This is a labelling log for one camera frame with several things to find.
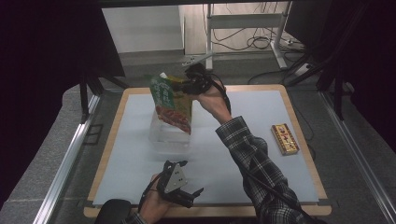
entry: metal frame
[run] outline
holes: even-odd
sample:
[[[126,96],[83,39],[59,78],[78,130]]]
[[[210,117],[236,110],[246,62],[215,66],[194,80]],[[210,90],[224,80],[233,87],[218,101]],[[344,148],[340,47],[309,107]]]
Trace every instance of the metal frame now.
[[[89,105],[89,112],[93,114],[95,109],[100,101],[100,96],[94,95],[91,98],[90,105]],[[56,176],[54,177],[52,184],[49,187],[49,191],[44,198],[43,203],[41,204],[40,210],[35,217],[35,224],[47,223],[52,215],[53,209],[55,204],[58,201],[59,195],[61,194],[62,189],[64,188],[64,183],[67,180],[67,177],[70,173],[70,170],[73,167],[73,164],[76,160],[76,157],[81,149],[81,145],[83,143],[85,134],[88,131],[92,123],[92,116],[88,116],[88,119],[85,123],[81,123],[78,125],[75,135],[70,143],[69,148],[64,155],[64,160],[59,167]]]
[[[278,32],[274,41],[271,41],[271,48],[276,56],[280,69],[287,69],[285,60],[279,49],[280,38],[288,18],[291,2],[288,2],[282,13],[273,14],[247,14],[247,15],[212,15],[211,4],[207,5],[206,20],[206,55],[213,54],[212,29],[234,29],[234,28],[267,28],[277,27]],[[213,70],[213,59],[206,59],[206,70]]]

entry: table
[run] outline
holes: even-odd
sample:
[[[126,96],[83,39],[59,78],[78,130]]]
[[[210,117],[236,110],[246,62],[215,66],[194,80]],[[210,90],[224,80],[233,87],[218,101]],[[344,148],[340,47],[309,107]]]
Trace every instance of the table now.
[[[285,107],[288,111],[290,121],[292,123],[293,129],[296,133],[296,138],[300,143],[301,151],[303,153],[303,157],[309,173],[313,179],[315,189],[318,194],[319,203],[305,203],[303,204],[303,209],[311,216],[327,216],[332,211],[332,208],[329,205],[321,205],[323,201],[327,200],[326,192],[321,184],[320,178],[318,176],[317,169],[315,164],[312,161],[312,158],[309,153],[309,149],[304,140],[303,133],[301,131],[300,125],[297,121],[297,118],[294,114],[293,108],[290,103],[290,99],[286,93],[286,90],[281,85],[240,85],[240,86],[227,86],[227,91],[279,91]],[[110,131],[110,135],[106,142],[106,147],[100,161],[98,170],[96,172],[95,179],[92,183],[92,188],[90,194],[88,196],[88,201],[93,201],[99,185],[104,176],[107,163],[109,161],[112,148],[114,146],[117,131],[120,127],[120,122],[122,115],[125,110],[125,105],[128,100],[130,94],[148,94],[149,88],[130,88],[124,91],[120,105],[116,114],[116,117],[113,121],[113,125]],[[96,217],[99,213],[100,208],[93,208],[86,206],[84,208],[84,215],[86,217]],[[190,209],[184,207],[172,207],[166,217],[255,217],[255,211],[253,206],[251,205],[238,205],[238,206],[194,206]]]

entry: transparent plastic container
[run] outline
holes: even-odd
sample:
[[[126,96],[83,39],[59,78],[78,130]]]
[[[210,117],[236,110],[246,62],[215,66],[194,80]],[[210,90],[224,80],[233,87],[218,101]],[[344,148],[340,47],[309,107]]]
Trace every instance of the transparent plastic container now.
[[[154,111],[148,140],[155,152],[166,159],[186,160],[190,151],[190,135],[158,119]]]

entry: cable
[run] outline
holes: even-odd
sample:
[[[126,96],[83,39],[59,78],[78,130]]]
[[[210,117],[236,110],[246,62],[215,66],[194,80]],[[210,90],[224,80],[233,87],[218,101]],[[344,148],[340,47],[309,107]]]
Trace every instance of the cable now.
[[[285,85],[285,79],[295,73],[297,69],[301,67],[302,64],[304,64],[308,59],[311,57],[310,53],[304,53],[303,56],[301,56],[294,64],[291,65],[291,67],[288,69],[288,73],[282,78],[282,80],[279,82],[279,84]]]
[[[262,30],[263,30],[263,31],[264,31],[264,30],[267,30],[267,31],[269,31],[271,34],[277,35],[277,33],[273,30],[273,28],[268,29],[268,28],[266,28],[266,27],[263,27]]]
[[[272,189],[271,187],[267,186],[265,183],[263,183],[262,181],[260,181],[260,179],[258,179],[256,176],[254,176],[249,170],[248,168],[246,168],[245,166],[242,165],[238,165],[238,167],[240,168],[241,172],[245,173],[246,175],[248,175],[248,177],[250,177],[251,179],[253,179],[254,181],[256,181],[256,183],[258,183],[259,185],[261,185],[264,189],[266,189],[269,193],[271,193],[274,197],[278,198],[279,200],[281,200],[283,203],[287,204],[291,209],[298,211],[299,213],[301,213],[304,217],[306,217],[310,222],[312,223],[317,223],[311,216],[309,216],[300,206],[297,206],[297,204],[294,204],[293,202],[290,201],[290,199],[286,198],[285,196],[283,196],[282,194],[280,194],[279,192],[277,192],[276,190]]]
[[[312,129],[312,126],[309,124],[308,119],[305,118],[305,116],[303,115],[301,110],[298,108],[298,106],[294,103],[294,97],[289,91],[288,91],[288,95],[290,96],[291,105],[293,106],[294,110],[300,114],[300,116],[303,118],[306,125],[308,126],[309,131],[311,132],[311,136],[309,136],[308,138],[305,138],[305,140],[307,140],[307,141],[312,140],[315,137],[315,133],[314,133],[314,130]]]
[[[254,11],[256,11],[257,8],[258,8],[259,6],[263,6],[263,3],[259,3],[258,6],[254,9]],[[267,6],[267,3],[265,3],[265,5],[264,5],[264,8],[262,9],[262,13],[265,12],[266,6]],[[205,33],[207,34],[207,30],[206,30],[206,27],[205,27],[205,10],[204,10],[204,5],[203,5],[203,16],[204,16],[204,28],[205,28]],[[312,54],[312,52],[313,52],[314,50],[316,50],[316,49],[321,48],[322,46],[324,46],[328,40],[334,39],[334,37],[335,37],[335,36],[341,31],[341,29],[343,29],[345,26],[346,26],[346,24],[345,24],[344,22],[340,22],[340,23],[335,27],[335,29],[333,30],[333,32],[332,32],[330,35],[328,35],[325,39],[321,40],[321,42],[317,43],[314,47],[310,48],[310,49],[308,50],[308,51],[309,51],[308,53]],[[271,41],[271,40],[273,39],[273,38],[272,38],[272,37],[273,37],[272,34],[276,34],[276,32],[274,32],[274,28],[271,28],[271,29],[262,28],[262,29],[263,29],[263,30],[265,29],[265,30],[268,30],[268,31],[271,32],[270,38],[269,38],[270,41]],[[215,33],[215,32],[214,32],[213,34],[214,34],[215,38],[216,38],[218,41],[222,41],[222,40],[228,39],[228,38],[230,38],[230,37],[236,35],[237,33],[241,32],[241,31],[243,31],[243,30],[245,30],[245,28],[244,28],[244,29],[241,29],[241,30],[238,30],[238,31],[235,32],[234,34],[229,35],[229,36],[227,36],[227,37],[224,37],[224,38],[222,38],[222,39],[217,39],[216,33]],[[246,47],[246,48],[242,48],[242,49],[233,49],[233,48],[230,48],[230,47],[228,47],[228,46],[226,46],[226,45],[224,45],[224,44],[221,44],[221,43],[216,43],[216,42],[213,42],[213,41],[212,41],[212,43],[213,43],[213,44],[217,44],[217,45],[221,45],[221,46],[223,46],[223,47],[225,47],[225,48],[232,49],[232,50],[243,50],[243,49],[248,49],[248,48],[249,48],[249,47]],[[296,50],[296,49],[290,49],[290,48],[287,48],[287,47],[284,47],[284,46],[279,46],[279,47],[280,47],[281,49],[283,49],[283,50],[290,50],[290,51],[295,51],[295,50]],[[297,49],[297,50],[299,50],[300,52],[306,52],[306,49]]]
[[[279,45],[280,49],[283,49],[284,51],[292,51],[292,52],[306,52],[305,49],[291,49],[289,47],[283,46],[283,45]]]
[[[297,60],[292,60],[291,58],[289,58],[289,57],[287,56],[288,53],[296,53],[296,52],[293,52],[293,51],[286,51],[286,52],[283,53],[283,57],[284,57],[286,60],[288,60],[289,62],[292,62],[292,63],[297,62]]]
[[[230,14],[233,14],[233,13],[231,12],[231,10],[228,8],[228,3],[225,4],[225,7],[226,7],[227,10],[230,12]]]
[[[142,197],[140,198],[140,202],[139,202],[139,205],[138,205],[138,207],[137,207],[137,213],[140,212],[140,209],[142,208],[143,203],[145,202],[146,196],[147,196],[148,192],[150,191],[151,187],[154,185],[155,181],[157,181],[162,175],[163,175],[163,171],[160,172],[157,176],[155,176],[155,178],[154,178],[152,181],[150,181],[150,182],[148,183],[148,186],[147,186],[146,189],[143,191]]]
[[[207,35],[207,30],[206,30],[206,26],[205,26],[205,9],[204,9],[204,5],[202,5],[202,12],[203,12],[203,18],[204,18],[204,29],[205,29],[205,33],[206,33],[206,35]],[[244,30],[246,30],[246,28],[242,28],[242,29],[236,31],[235,33],[233,33],[233,34],[231,34],[231,35],[228,35],[228,36],[226,36],[226,37],[223,37],[222,39],[218,39],[217,36],[216,36],[215,30],[213,30],[213,36],[215,37],[215,39],[216,39],[217,41],[221,42],[221,41],[226,40],[226,39],[228,39],[228,38],[230,38],[230,37],[232,37],[232,36],[234,36],[234,35],[236,35],[236,34],[242,32],[242,31],[244,31]],[[256,28],[256,30],[255,30],[255,32],[254,32],[254,34],[253,34],[253,37],[251,37],[251,38],[249,38],[249,39],[247,40],[247,46],[246,46],[245,48],[234,49],[234,48],[231,48],[231,47],[229,47],[229,46],[227,46],[227,45],[221,44],[221,43],[219,43],[219,42],[211,41],[211,43],[212,43],[212,44],[215,44],[215,45],[220,45],[220,46],[223,46],[223,47],[226,48],[226,49],[231,49],[231,50],[235,50],[235,51],[240,51],[240,50],[249,49],[249,48],[253,48],[253,49],[266,49],[266,48],[268,48],[269,45],[270,45],[271,39],[268,38],[268,37],[265,37],[265,36],[255,36],[255,34],[257,33],[257,30],[258,30],[258,28]],[[258,46],[256,45],[256,42],[258,42],[258,41],[260,41],[260,42],[265,41],[265,42],[267,42],[267,44],[266,44],[264,47],[258,47]]]
[[[256,8],[254,8],[253,14],[256,12],[257,8],[259,8],[259,6],[262,6],[262,3],[259,3]]]
[[[248,84],[248,85],[251,85],[251,83],[250,83],[251,80],[253,80],[253,79],[256,78],[256,77],[261,77],[261,76],[265,76],[265,75],[269,75],[269,74],[273,74],[273,73],[281,73],[281,72],[286,72],[286,70],[279,70],[279,71],[273,71],[273,72],[264,72],[264,73],[260,73],[260,74],[254,76],[254,77],[251,77],[251,78],[247,81],[247,84]]]
[[[274,13],[276,13],[277,2],[275,2]]]

